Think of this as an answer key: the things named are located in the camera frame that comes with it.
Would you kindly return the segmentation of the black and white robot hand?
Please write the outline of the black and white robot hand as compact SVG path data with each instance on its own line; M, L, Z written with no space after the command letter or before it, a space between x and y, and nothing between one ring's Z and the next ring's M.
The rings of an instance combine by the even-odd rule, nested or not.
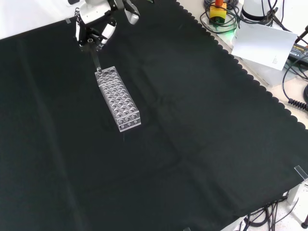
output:
M75 9L75 39L80 48L91 43L101 50L116 29L115 11L123 10L130 24L137 23L140 13L129 0L86 0Z

